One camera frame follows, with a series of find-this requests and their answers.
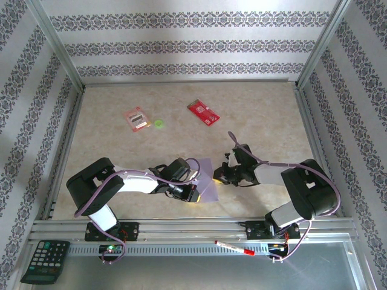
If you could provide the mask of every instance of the beige floor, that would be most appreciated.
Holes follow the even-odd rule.
[[[196,98],[221,116],[207,127],[187,105]],[[141,106],[153,126],[133,133],[123,113]],[[290,83],[241,82],[87,88],[54,219],[72,219],[76,206],[65,187],[69,177],[106,156],[121,167],[146,169],[177,157],[224,161],[233,142],[247,143],[254,154],[270,161],[301,162],[311,150]],[[118,218],[263,216],[289,200],[284,187],[236,188],[217,185],[219,201],[188,204],[165,195],[119,193],[110,202]]]

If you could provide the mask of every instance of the pink card package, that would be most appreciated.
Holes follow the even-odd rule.
[[[123,113],[123,115],[129,125],[131,125],[133,132],[149,127],[152,124],[141,107],[136,107],[133,110]]]

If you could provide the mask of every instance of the calculator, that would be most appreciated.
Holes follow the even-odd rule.
[[[70,242],[41,240],[20,282],[34,285],[54,284],[63,270]]]

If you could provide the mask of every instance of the patterned wallpaper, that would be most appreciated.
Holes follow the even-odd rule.
[[[83,81],[296,80],[336,0],[46,0]]]
[[[386,20],[386,1],[354,1],[304,88],[378,289],[387,289]]]
[[[0,9],[0,289],[11,289],[79,96],[25,2]]]

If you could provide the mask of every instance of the red card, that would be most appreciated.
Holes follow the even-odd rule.
[[[211,126],[220,119],[219,115],[216,115],[213,110],[208,108],[201,100],[197,99],[193,103],[189,104],[187,108],[193,112],[200,120],[205,122],[207,126]]]

